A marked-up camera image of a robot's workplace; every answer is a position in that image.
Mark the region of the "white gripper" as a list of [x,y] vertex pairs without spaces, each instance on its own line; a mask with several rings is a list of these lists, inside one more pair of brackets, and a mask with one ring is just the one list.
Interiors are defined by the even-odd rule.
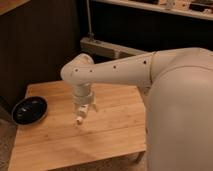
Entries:
[[[79,111],[80,111],[80,106],[82,105],[87,105],[87,104],[91,104],[94,101],[94,93],[91,92],[89,95],[86,96],[77,96],[74,95],[73,96],[73,101],[74,101],[74,113],[76,116],[80,115]],[[92,108],[98,112],[98,107],[96,105],[96,103],[92,103]]]

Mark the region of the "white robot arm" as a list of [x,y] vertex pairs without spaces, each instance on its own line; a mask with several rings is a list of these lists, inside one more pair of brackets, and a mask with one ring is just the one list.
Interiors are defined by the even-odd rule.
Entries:
[[180,48],[96,64],[80,54],[61,69],[77,108],[93,83],[134,85],[145,100],[147,171],[213,171],[213,51]]

